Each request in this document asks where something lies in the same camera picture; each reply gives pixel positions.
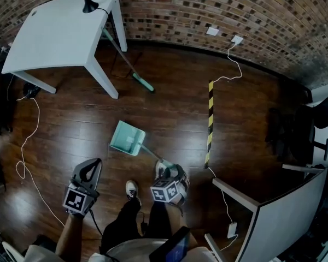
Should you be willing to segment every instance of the black and yellow striped tape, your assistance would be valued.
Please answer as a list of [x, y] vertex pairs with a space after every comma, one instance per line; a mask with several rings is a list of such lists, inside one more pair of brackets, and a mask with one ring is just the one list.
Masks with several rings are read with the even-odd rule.
[[208, 141], [207, 141], [207, 155], [205, 168], [209, 167], [210, 149], [213, 140], [213, 116], [214, 116], [214, 96], [213, 96], [214, 81], [209, 82], [209, 128], [208, 128]]

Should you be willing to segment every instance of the sneaker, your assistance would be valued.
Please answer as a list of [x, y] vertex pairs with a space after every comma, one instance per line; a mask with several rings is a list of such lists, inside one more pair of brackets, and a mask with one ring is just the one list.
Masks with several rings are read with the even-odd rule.
[[141, 200], [138, 197], [138, 186], [134, 181], [127, 181], [125, 190], [126, 190], [126, 195], [129, 200], [136, 198], [141, 205]]

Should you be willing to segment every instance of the plug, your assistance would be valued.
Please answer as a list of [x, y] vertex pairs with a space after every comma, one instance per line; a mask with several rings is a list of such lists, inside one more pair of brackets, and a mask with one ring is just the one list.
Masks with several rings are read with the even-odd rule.
[[238, 35], [235, 35], [233, 37], [233, 39], [231, 40], [231, 42], [235, 43], [236, 45], [240, 44], [242, 41], [243, 41], [243, 38]]
[[236, 235], [237, 222], [230, 223], [227, 238], [232, 238]]

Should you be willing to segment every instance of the table leg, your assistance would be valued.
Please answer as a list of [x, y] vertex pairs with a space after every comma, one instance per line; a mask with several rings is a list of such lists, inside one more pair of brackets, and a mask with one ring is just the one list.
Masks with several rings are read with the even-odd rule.
[[102, 70], [102, 67], [98, 64], [97, 60], [94, 56], [92, 56], [85, 68], [89, 71], [89, 73], [97, 80], [97, 82], [107, 91], [107, 93], [113, 98], [118, 99], [118, 92], [115, 87], [110, 82], [109, 78]]
[[122, 51], [127, 51], [126, 37], [124, 32], [124, 24], [121, 17], [119, 0], [115, 0], [112, 8], [113, 20], [116, 34], [118, 36], [120, 48]]
[[38, 80], [37, 78], [34, 78], [32, 75], [24, 72], [24, 71], [18, 71], [18, 72], [13, 72], [11, 74], [14, 74], [15, 76], [30, 82], [31, 84], [40, 87], [43, 90], [46, 90], [50, 93], [56, 93], [56, 88], [44, 83], [43, 81]]

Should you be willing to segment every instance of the wooden floor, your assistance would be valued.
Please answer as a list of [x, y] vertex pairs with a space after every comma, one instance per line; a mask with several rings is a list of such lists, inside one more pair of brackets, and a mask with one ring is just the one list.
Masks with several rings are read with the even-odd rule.
[[[82, 161], [99, 157], [103, 171], [98, 186], [101, 196], [93, 210], [103, 228], [113, 221], [127, 201], [125, 183], [138, 182], [142, 211], [152, 205], [149, 186], [154, 180], [153, 158], [141, 151], [136, 157], [108, 147], [119, 120], [146, 132], [145, 145], [165, 159], [180, 164], [190, 175], [189, 198], [184, 206], [188, 225], [202, 245], [204, 233], [211, 233], [219, 246], [226, 238], [229, 218], [221, 192], [212, 185], [212, 173], [204, 170], [208, 124], [208, 80], [238, 76], [236, 65], [228, 60], [160, 47], [130, 47], [127, 53], [138, 72], [155, 88], [149, 93], [131, 79], [121, 79], [128, 67], [112, 48], [99, 45], [96, 58], [119, 91], [113, 100], [84, 68], [54, 68], [32, 72], [58, 86], [56, 94], [41, 91], [40, 124], [27, 142], [24, 154], [37, 186], [57, 216], [65, 221], [62, 208], [65, 186], [73, 168]], [[292, 182], [281, 171], [281, 164], [265, 144], [268, 109], [293, 111], [306, 95], [253, 68], [241, 65], [243, 77], [221, 79], [214, 85], [214, 133], [210, 166], [217, 176], [257, 201], [282, 194]], [[22, 82], [17, 80], [17, 92]], [[18, 250], [23, 251], [38, 234], [57, 241], [62, 231], [41, 201], [30, 176], [18, 177], [15, 164], [21, 159], [20, 147], [36, 127], [37, 107], [32, 100], [18, 102], [14, 131], [0, 137], [0, 158], [7, 180], [7, 192], [0, 196], [0, 231]], [[243, 243], [251, 214], [226, 196], [239, 237], [226, 254], [232, 259]], [[99, 234], [88, 215], [83, 233], [83, 259], [98, 250]]]

